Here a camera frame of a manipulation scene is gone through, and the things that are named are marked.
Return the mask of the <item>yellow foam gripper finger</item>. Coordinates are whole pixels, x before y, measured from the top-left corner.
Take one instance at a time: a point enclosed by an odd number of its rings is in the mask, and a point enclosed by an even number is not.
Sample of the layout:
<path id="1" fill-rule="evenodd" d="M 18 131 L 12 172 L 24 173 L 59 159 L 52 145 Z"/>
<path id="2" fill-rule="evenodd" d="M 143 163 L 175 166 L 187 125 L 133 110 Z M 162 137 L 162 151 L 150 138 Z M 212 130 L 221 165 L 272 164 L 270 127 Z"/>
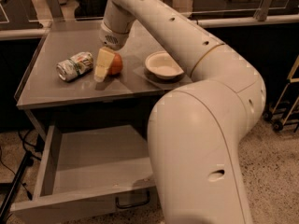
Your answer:
<path id="1" fill-rule="evenodd" d="M 110 66 L 115 58 L 115 51 L 108 47 L 99 49 L 96 65 L 94 67 L 94 80 L 96 82 L 103 82 L 106 78 Z"/>

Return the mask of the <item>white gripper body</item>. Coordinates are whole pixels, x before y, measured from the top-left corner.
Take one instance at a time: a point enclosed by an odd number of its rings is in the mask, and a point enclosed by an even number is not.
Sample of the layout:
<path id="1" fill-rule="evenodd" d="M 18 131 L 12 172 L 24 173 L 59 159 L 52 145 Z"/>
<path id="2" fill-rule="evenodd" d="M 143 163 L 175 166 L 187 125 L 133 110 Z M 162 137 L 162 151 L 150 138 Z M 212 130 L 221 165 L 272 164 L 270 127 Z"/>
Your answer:
<path id="1" fill-rule="evenodd" d="M 100 26 L 99 38 L 103 44 L 111 49 L 119 50 L 121 49 L 130 33 L 129 23 L 108 23 L 103 21 Z"/>

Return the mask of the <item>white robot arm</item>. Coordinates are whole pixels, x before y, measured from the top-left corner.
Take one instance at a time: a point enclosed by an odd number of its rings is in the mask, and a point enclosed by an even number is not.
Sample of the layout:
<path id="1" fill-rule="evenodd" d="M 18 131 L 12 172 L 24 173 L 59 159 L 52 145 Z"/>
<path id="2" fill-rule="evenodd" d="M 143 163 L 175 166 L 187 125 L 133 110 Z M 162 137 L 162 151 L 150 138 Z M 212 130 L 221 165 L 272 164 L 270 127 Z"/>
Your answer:
<path id="1" fill-rule="evenodd" d="M 238 145 L 263 113 L 262 76 L 160 0 L 107 0 L 101 40 L 122 48 L 133 21 L 191 80 L 165 94 L 149 116 L 149 157 L 165 224 L 253 224 Z"/>

